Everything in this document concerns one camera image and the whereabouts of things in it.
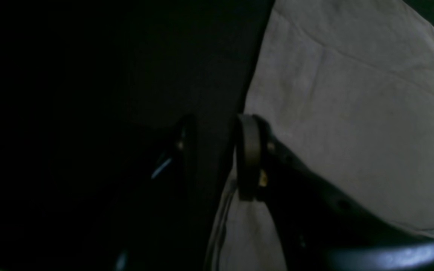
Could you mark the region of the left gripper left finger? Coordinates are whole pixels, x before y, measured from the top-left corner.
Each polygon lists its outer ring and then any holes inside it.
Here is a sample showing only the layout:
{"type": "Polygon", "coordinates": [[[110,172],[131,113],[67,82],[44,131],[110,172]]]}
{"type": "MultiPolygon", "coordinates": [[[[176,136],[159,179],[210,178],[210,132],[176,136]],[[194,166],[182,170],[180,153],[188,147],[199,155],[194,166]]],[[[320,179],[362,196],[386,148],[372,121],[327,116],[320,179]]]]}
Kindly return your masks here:
{"type": "Polygon", "coordinates": [[[117,271],[192,267],[188,210],[196,137],[195,117],[185,115],[138,161],[115,207],[117,271]]]}

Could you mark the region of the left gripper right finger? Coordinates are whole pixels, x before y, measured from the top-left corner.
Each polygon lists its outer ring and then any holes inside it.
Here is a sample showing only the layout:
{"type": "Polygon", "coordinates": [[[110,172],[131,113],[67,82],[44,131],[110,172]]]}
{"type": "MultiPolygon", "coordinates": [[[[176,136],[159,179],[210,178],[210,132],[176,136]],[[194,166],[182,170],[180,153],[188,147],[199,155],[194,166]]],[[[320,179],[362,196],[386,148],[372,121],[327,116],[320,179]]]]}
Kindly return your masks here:
{"type": "Polygon", "coordinates": [[[434,271],[434,237],[399,229],[312,172],[258,115],[236,122],[239,198],[263,202],[290,271],[434,271]]]}

